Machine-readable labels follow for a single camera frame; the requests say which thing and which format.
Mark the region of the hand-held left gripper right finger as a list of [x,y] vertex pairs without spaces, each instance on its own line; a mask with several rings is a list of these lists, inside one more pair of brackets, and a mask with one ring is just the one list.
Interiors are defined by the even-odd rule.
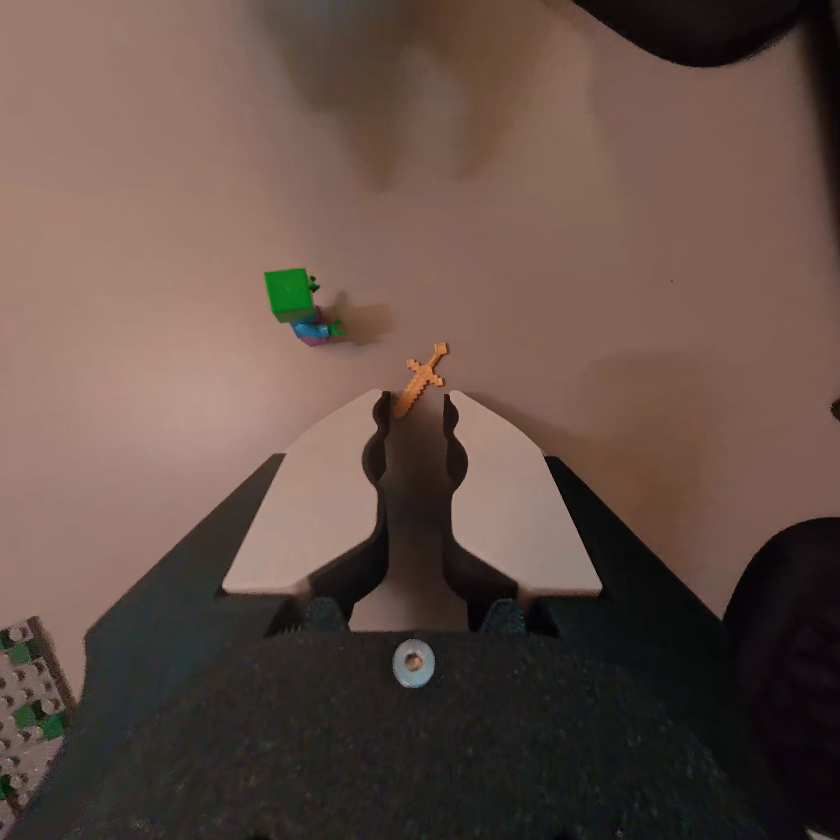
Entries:
[[594,600],[603,582],[547,457],[507,419],[460,391],[444,398],[449,501],[444,579],[482,623],[503,600]]

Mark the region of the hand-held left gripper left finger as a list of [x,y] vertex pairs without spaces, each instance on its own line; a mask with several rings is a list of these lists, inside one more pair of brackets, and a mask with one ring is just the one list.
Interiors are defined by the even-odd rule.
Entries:
[[389,392],[365,392],[289,446],[224,577],[227,595],[278,595],[300,613],[331,599],[350,620],[389,564],[390,411]]

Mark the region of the gold toy sword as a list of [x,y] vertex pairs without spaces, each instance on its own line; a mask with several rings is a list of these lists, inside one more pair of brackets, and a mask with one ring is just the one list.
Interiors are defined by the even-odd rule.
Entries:
[[412,377],[394,404],[394,419],[403,419],[428,386],[445,385],[445,380],[437,373],[437,366],[448,352],[448,344],[439,342],[434,345],[434,351],[426,362],[415,359],[406,361],[406,367],[412,373]]

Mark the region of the green headed toy minifigure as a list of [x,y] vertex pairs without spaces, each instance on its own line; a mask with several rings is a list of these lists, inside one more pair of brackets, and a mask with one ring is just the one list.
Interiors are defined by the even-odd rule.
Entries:
[[305,268],[271,270],[264,278],[272,315],[300,342],[314,348],[346,335],[342,321],[327,318],[315,301],[320,285]]

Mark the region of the grey brick building model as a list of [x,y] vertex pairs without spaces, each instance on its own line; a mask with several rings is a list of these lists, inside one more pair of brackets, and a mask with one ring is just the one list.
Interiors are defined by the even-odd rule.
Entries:
[[37,616],[1,632],[2,834],[55,768],[77,703]]

